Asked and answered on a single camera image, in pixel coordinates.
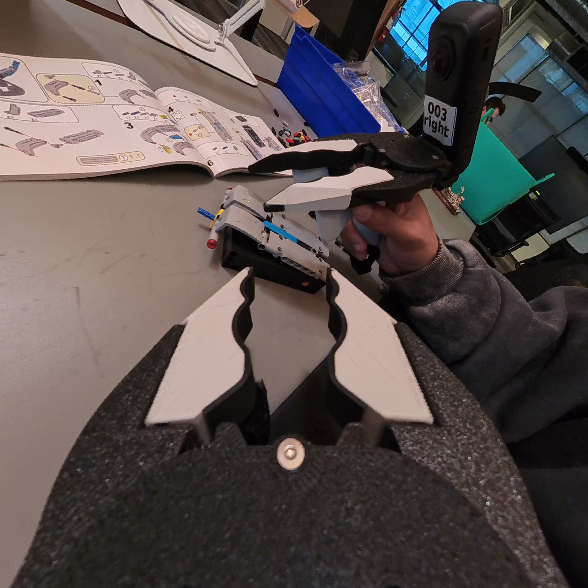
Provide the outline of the dark partition panel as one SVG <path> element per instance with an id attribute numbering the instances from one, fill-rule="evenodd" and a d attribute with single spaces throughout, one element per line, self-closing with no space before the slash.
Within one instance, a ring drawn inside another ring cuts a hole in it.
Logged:
<path id="1" fill-rule="evenodd" d="M 314 38 L 344 61 L 361 61 L 403 1 L 310 1 L 319 20 Z"/>

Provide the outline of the pile of brick pieces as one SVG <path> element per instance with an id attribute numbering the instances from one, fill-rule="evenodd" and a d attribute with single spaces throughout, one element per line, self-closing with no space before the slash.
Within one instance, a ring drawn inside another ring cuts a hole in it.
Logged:
<path id="1" fill-rule="evenodd" d="M 298 131 L 291 130 L 286 121 L 282 121 L 281 128 L 271 127 L 271 131 L 285 149 L 314 141 L 305 128 Z"/>

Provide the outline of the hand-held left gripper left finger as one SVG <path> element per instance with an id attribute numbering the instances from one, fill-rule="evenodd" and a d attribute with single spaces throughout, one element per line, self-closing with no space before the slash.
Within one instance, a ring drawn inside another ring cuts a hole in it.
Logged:
<path id="1" fill-rule="evenodd" d="M 145 417 L 147 428 L 193 426 L 204 444 L 219 424 L 242 426 L 256 402 L 251 353 L 254 271 L 245 268 L 182 323 L 183 331 Z"/>

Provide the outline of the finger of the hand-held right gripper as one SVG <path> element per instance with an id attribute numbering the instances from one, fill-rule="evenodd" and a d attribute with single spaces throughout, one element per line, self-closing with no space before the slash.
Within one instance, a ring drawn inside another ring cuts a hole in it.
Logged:
<path id="1" fill-rule="evenodd" d="M 352 192 L 394 180 L 384 169 L 363 166 L 341 176 L 325 176 L 311 182 L 297 182 L 264 204 L 266 212 L 309 212 L 344 210 L 350 207 Z"/>
<path id="2" fill-rule="evenodd" d="M 268 155 L 248 167 L 249 173 L 291 172 L 296 185 L 370 185 L 370 138 L 326 138 Z"/>

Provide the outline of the window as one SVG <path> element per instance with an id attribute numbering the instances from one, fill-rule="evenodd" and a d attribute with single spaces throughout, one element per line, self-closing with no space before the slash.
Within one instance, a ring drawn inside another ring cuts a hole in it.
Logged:
<path id="1" fill-rule="evenodd" d="M 420 70 L 427 68 L 429 32 L 434 20 L 457 1 L 406 1 L 391 34 Z"/>

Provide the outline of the person's right hand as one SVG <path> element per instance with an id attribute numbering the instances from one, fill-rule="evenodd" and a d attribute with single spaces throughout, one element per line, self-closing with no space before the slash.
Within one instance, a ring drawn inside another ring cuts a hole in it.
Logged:
<path id="1" fill-rule="evenodd" d="M 359 224 L 380 234 L 378 264 L 386 274 L 416 272 L 435 259 L 439 240 L 419 195 L 407 203 L 367 204 L 352 212 Z"/>

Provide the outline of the open instruction booklet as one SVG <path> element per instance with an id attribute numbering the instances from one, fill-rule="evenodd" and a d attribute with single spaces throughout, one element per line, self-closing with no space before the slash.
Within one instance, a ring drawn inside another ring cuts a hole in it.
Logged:
<path id="1" fill-rule="evenodd" d="M 195 93 L 152 91 L 115 63 L 1 54 L 1 180 L 175 164 L 216 178 L 284 151 L 265 122 Z"/>

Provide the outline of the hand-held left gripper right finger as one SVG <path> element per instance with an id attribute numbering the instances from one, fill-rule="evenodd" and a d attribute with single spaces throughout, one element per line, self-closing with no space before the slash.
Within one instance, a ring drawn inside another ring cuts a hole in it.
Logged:
<path id="1" fill-rule="evenodd" d="M 327 272 L 328 405 L 343 426 L 359 422 L 378 445 L 392 423 L 433 425 L 434 417 L 396 332 L 396 321 L 340 272 Z"/>

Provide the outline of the teal board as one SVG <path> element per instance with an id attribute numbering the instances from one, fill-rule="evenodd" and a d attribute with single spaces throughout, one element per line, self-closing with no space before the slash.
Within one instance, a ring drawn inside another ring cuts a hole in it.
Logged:
<path id="1" fill-rule="evenodd" d="M 554 176 L 549 173 L 534 179 L 488 126 L 480 122 L 470 164 L 452 190 L 463 198 L 461 209 L 474 224 L 482 225 Z"/>

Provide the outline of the person's right forearm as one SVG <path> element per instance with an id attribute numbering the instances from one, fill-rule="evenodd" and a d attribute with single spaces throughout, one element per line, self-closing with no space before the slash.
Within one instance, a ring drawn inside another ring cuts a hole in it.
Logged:
<path id="1" fill-rule="evenodd" d="M 439 240 L 416 272 L 380 277 L 507 443 L 587 416 L 586 288 L 560 286 L 527 302 L 459 239 Z"/>

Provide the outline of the blue plastic bin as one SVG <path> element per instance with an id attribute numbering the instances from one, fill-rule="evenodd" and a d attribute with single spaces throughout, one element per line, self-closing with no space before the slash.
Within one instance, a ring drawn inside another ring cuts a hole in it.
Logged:
<path id="1" fill-rule="evenodd" d="M 278 87 L 320 138 L 380 132 L 379 122 L 335 72 L 335 63 L 342 59 L 296 25 Z"/>

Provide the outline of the grey brick robot chassis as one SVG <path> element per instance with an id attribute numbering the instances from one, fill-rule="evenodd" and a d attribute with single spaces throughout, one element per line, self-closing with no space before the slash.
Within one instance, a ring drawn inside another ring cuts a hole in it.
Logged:
<path id="1" fill-rule="evenodd" d="M 222 244 L 221 265 L 269 282 L 314 294 L 326 285 L 329 250 L 317 234 L 283 212 L 266 212 L 261 198 L 246 187 L 227 189 L 210 220 L 207 247 Z"/>

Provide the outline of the clear plastic bags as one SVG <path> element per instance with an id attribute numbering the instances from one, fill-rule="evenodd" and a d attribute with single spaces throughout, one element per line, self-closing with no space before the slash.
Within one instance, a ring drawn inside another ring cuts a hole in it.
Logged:
<path id="1" fill-rule="evenodd" d="M 381 131 L 404 132 L 382 98 L 380 83 L 370 76 L 370 63 L 368 61 L 333 63 L 332 67 L 351 92 L 375 118 L 380 125 Z"/>

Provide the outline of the grey desk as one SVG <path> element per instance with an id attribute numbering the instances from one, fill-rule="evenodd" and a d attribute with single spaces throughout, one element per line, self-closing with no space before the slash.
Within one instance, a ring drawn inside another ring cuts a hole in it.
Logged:
<path id="1" fill-rule="evenodd" d="M 68 1 L 1 1 L 1 52 L 124 65 L 271 124 L 302 120 L 251 87 Z M 213 179 L 174 165 L 94 179 L 1 182 L 1 587 L 9 587 L 70 448 L 94 411 L 175 324 L 227 281 L 206 248 L 234 184 L 263 199 L 290 178 Z"/>
<path id="2" fill-rule="evenodd" d="M 70 1 L 70 3 L 139 31 L 139 28 L 125 16 L 117 1 Z M 203 21 L 212 24 L 232 16 L 236 11 L 236 6 L 231 1 L 176 1 L 176 3 Z M 251 40 L 243 33 L 236 33 L 231 37 L 231 41 L 255 78 L 264 84 L 277 87 L 288 51 L 287 43 L 262 24 L 256 26 Z"/>

